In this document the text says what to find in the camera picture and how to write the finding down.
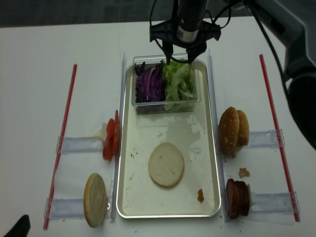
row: tomato slice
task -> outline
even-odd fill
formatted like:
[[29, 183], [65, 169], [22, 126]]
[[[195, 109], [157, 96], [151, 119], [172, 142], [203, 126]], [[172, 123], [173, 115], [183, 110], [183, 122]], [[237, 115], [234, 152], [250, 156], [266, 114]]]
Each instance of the tomato slice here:
[[113, 135], [113, 153], [116, 152], [119, 142], [119, 113], [115, 111], [114, 135]]
[[107, 125], [107, 137], [113, 137], [113, 134], [114, 134], [114, 120], [113, 118], [111, 118], [108, 122], [108, 125]]
[[112, 160], [113, 154], [118, 148], [119, 142], [119, 112], [115, 111], [115, 120], [111, 118], [107, 125], [107, 138], [103, 146], [103, 159]]
[[113, 136], [107, 136], [103, 146], [103, 159], [112, 160], [113, 156]]
[[115, 111], [114, 123], [115, 123], [115, 125], [119, 124], [119, 112], [117, 110]]

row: red straw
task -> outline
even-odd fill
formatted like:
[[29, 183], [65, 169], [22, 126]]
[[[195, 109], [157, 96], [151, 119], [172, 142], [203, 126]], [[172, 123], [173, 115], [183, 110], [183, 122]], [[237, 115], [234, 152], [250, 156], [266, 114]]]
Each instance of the red straw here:
[[[270, 89], [270, 84], [269, 84], [266, 64], [265, 64], [265, 61], [263, 59], [263, 55], [260, 54], [259, 57], [260, 57], [263, 77], [264, 77], [265, 83], [266, 83], [266, 88], [267, 88], [268, 98], [269, 98], [269, 102], [270, 102], [273, 122], [275, 124], [276, 134], [277, 134], [277, 137], [278, 137], [278, 143], [279, 143], [279, 145], [281, 145], [280, 127], [279, 127], [278, 121], [277, 121], [277, 114], [276, 114], [276, 110], [275, 110], [275, 105], [273, 103], [273, 98], [272, 98], [272, 93], [271, 93], [271, 89]], [[291, 202], [292, 202], [293, 211], [294, 211], [294, 219], [295, 219], [296, 222], [299, 222], [300, 221], [300, 216], [299, 216], [299, 213], [298, 213], [298, 207], [297, 207], [297, 204], [296, 204], [296, 198], [295, 198], [295, 195], [293, 194], [294, 191], [293, 191], [293, 187], [292, 187], [290, 171], [288, 170], [288, 167], [287, 167], [284, 147], [283, 146], [279, 146], [279, 149], [280, 149], [282, 163], [283, 163], [283, 168], [284, 168], [284, 173], [285, 173], [285, 177], [286, 177], [287, 188], [288, 188], [288, 191], [289, 191], [290, 196], [291, 196]]]
[[[60, 144], [63, 143], [63, 139], [64, 139], [64, 136], [65, 136], [67, 119], [68, 119], [68, 113], [69, 113], [69, 107], [70, 107], [70, 101], [71, 101], [71, 97], [72, 97], [73, 90], [74, 90], [76, 72], [77, 72], [77, 64], [74, 64], [73, 75], [71, 77], [71, 82], [70, 82], [70, 86], [69, 86], [69, 93], [68, 93], [68, 99], [67, 99], [67, 104], [66, 104], [66, 109], [65, 109], [65, 114], [64, 114], [63, 126], [62, 126], [61, 132], [60, 132]], [[45, 214], [46, 216], [45, 216], [45, 222], [44, 222], [44, 227], [43, 227], [44, 230], [48, 229], [49, 214], [50, 214], [51, 204], [52, 204], [53, 197], [54, 197], [54, 179], [55, 179], [55, 173], [56, 173], [56, 170], [57, 170], [57, 167], [58, 167], [59, 159], [60, 159], [60, 153], [58, 153], [56, 155], [56, 161], [55, 161], [55, 167], [54, 167], [54, 172], [53, 172], [53, 178], [51, 180], [51, 185], [50, 185], [48, 210], [47, 210], [47, 212]]]

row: white surface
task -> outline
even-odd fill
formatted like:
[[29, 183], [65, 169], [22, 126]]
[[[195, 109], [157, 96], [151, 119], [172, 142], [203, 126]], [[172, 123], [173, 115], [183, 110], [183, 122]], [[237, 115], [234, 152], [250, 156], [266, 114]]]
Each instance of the white surface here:
[[[96, 230], [84, 220], [59, 220], [51, 221], [48, 231], [42, 230], [73, 64], [78, 64], [73, 119], [69, 118], [74, 122], [67, 124], [67, 133], [91, 135], [118, 107], [123, 52], [128, 65], [134, 56], [161, 54], [149, 42], [148, 30], [149, 23], [0, 29], [0, 235], [22, 214], [29, 214], [33, 237], [314, 236], [316, 153], [290, 116], [272, 54], [250, 17], [233, 18], [219, 41], [207, 43], [214, 77], [235, 78], [238, 73], [236, 80], [242, 80], [246, 70], [261, 76], [261, 69], [249, 63], [259, 65], [259, 54], [264, 54], [301, 222], [293, 226], [224, 223], [221, 210], [210, 219], [124, 220], [118, 216], [115, 224], [106, 222]], [[284, 58], [284, 47], [274, 37], [273, 43]], [[206, 61], [206, 54], [199, 58]], [[89, 93], [90, 99], [82, 101], [82, 93]]]
[[[136, 115], [131, 104], [133, 67], [127, 72], [120, 162], [118, 211], [126, 216], [213, 215], [220, 205], [215, 151], [211, 135], [205, 67], [197, 63], [196, 76], [201, 100], [193, 112]], [[170, 189], [155, 184], [148, 171], [151, 153], [169, 142], [184, 159], [183, 176]], [[203, 190], [204, 202], [198, 201]]]

